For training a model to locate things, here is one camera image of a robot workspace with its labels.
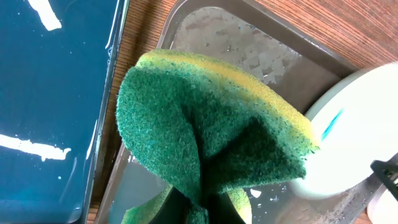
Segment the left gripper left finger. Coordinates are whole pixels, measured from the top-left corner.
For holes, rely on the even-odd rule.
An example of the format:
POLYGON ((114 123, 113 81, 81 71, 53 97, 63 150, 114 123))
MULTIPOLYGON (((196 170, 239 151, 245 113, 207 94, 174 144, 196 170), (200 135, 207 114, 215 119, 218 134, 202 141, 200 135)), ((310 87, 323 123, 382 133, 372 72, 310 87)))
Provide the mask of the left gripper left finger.
POLYGON ((157 224, 186 224, 190 206, 190 200, 172 187, 157 213, 157 224))

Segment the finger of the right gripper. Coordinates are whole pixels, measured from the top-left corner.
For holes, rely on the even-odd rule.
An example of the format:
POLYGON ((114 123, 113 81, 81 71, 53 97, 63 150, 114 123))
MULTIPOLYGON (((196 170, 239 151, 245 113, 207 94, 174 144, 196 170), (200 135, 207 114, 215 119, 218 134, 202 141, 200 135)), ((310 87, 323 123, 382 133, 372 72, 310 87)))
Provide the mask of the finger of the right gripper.
POLYGON ((392 196, 398 200, 397 191, 397 154, 387 162, 375 160, 371 164, 376 177, 384 184, 392 196))

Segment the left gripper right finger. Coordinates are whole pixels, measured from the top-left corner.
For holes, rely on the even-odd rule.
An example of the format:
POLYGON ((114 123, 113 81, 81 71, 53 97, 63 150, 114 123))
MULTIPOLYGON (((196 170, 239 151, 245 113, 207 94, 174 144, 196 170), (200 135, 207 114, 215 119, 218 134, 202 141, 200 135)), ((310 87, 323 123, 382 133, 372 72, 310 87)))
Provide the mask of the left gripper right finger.
POLYGON ((209 195, 206 209, 209 224, 245 224, 226 193, 209 195))

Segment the white plate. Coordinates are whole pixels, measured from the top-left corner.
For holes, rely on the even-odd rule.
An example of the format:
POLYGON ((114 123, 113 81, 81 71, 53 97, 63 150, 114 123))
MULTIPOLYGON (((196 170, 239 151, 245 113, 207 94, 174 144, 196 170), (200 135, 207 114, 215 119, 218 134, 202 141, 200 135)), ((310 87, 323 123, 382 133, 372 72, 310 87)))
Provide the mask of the white plate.
POLYGON ((295 195, 318 200, 340 194, 372 174, 374 160, 397 154, 397 63, 352 73, 307 111, 319 151, 307 174, 291 181, 295 195))
POLYGON ((397 200, 383 185, 374 193, 366 212, 372 224, 398 224, 397 200))

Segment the green yellow sponge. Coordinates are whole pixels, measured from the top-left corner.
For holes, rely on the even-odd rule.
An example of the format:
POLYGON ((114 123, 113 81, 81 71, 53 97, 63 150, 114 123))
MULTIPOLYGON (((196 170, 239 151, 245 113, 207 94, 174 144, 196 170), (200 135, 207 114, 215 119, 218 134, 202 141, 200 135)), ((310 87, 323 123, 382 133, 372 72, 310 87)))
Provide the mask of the green yellow sponge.
POLYGON ((125 147, 168 184, 124 223, 152 222, 172 187, 190 200, 187 223, 209 223, 207 198, 224 193, 246 220, 245 188, 304 178, 319 149, 310 121, 275 91, 189 52, 141 55, 121 83, 116 121, 125 147))

